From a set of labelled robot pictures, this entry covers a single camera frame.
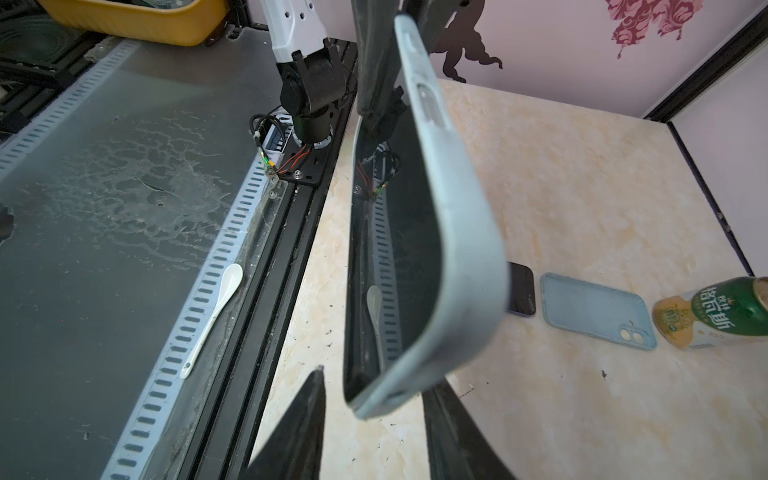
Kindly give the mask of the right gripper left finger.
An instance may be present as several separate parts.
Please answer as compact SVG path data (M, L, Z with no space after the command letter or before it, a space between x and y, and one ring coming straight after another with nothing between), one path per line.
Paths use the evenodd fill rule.
M326 414L322 367L307 377L240 479L318 479Z

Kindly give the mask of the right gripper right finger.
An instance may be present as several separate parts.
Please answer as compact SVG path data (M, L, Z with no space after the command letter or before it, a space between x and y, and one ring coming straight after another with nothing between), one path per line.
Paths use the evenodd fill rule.
M447 380L422 394L431 479L516 476L493 451Z

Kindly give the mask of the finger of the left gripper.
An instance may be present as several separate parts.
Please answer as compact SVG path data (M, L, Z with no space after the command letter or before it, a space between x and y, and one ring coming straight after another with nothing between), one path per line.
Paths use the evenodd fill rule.
M417 70L437 82L429 54L451 17L465 1L354 1L353 18L359 53L356 133L371 131L388 110L395 81L401 71L396 18L413 23L416 40L423 44Z

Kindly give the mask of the light blue phone case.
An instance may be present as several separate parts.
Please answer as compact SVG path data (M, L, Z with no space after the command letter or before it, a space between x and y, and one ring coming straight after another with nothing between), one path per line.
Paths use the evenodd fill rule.
M429 322L399 360L352 401L360 419L382 417L476 357L498 329L510 279L492 208L448 112L439 82L417 70L423 44L414 24L396 18L401 71L390 107L373 133L411 111L441 240L441 280Z
M546 273L540 278L543 317L550 326L624 346L657 347L644 300L623 290Z

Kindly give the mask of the black phone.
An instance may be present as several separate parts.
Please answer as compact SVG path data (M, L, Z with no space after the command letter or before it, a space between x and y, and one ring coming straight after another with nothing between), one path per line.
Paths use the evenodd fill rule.
M508 263L510 288L506 312L532 317L536 314L535 279L532 270L525 265Z
M343 390L358 397L418 340L436 303L441 240L411 111L362 121L353 157Z

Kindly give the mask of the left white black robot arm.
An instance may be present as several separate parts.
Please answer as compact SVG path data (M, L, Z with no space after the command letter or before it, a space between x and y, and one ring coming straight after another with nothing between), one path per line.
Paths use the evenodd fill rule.
M427 51L437 44L462 1L353 1L358 47L358 113L375 125L391 109L391 89L401 68L395 18L411 18ZM291 115L301 144L331 136L329 109L346 92L340 53L327 35L312 1L264 1L276 67L283 85L282 107Z

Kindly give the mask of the white plastic spoon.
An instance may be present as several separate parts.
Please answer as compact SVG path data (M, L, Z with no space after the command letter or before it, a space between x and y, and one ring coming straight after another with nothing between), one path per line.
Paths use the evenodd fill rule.
M195 344L193 345L186 361L183 363L183 366L179 374L179 378L181 380L186 380L190 376L192 370L194 369L196 361L200 355L200 352L213 326L215 325L224 307L227 305L227 303L230 301L230 299L234 296L234 294L238 290L243 280L243 277L244 277L244 272L240 264L233 263L228 265L225 268L221 278L221 284L218 291L215 306L213 308L213 311L209 319L205 322L202 332L200 333Z

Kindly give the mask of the yellow plastic bin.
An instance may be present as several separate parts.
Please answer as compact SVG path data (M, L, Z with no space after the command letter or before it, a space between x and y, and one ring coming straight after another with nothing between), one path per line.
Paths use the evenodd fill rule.
M229 4L223 0L198 0L174 9L114 1L42 1L40 5L67 27L184 47L204 42L229 13Z

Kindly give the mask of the green gold drink can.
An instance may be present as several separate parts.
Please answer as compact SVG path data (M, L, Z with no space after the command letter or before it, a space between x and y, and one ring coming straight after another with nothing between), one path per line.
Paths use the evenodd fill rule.
M658 301L652 319L679 349L767 340L767 279L738 277Z

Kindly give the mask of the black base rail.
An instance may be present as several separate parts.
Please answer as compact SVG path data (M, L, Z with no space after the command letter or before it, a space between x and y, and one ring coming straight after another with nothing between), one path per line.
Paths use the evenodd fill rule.
M246 269L226 339L203 355L184 382L209 391L179 479L236 479L247 468L277 369L311 245L352 111L351 98L331 112L330 144L301 162L303 179L271 177L260 215L249 222L238 261Z

